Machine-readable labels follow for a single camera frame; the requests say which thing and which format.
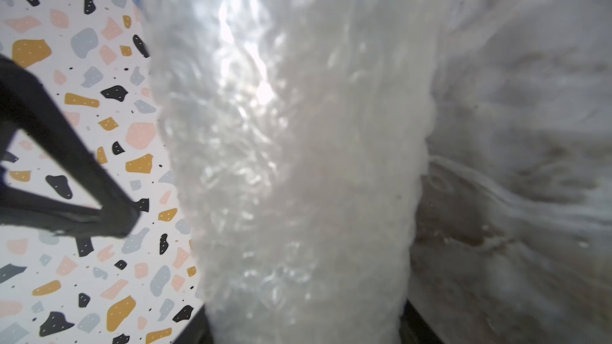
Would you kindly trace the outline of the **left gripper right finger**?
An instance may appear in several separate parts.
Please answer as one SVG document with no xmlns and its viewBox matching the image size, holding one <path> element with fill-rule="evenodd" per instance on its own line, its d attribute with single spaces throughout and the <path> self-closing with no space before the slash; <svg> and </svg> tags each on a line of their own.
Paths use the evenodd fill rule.
<svg viewBox="0 0 612 344">
<path fill-rule="evenodd" d="M 402 344 L 443 344 L 409 301 L 404 308 L 399 332 Z"/>
</svg>

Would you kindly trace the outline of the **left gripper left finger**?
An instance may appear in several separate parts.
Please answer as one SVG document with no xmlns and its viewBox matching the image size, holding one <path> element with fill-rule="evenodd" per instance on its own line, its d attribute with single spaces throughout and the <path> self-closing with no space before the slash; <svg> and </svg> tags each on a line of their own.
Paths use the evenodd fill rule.
<svg viewBox="0 0 612 344">
<path fill-rule="evenodd" d="M 193 316 L 173 344 L 213 344 L 213 333 L 205 306 Z"/>
</svg>

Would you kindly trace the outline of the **clear bubble wrap sheet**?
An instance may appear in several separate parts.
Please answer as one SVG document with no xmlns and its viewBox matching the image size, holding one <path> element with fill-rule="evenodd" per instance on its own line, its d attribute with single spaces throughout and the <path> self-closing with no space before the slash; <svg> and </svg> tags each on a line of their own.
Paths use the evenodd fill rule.
<svg viewBox="0 0 612 344">
<path fill-rule="evenodd" d="M 141 0 L 217 343 L 611 341 L 611 0 Z"/>
</svg>

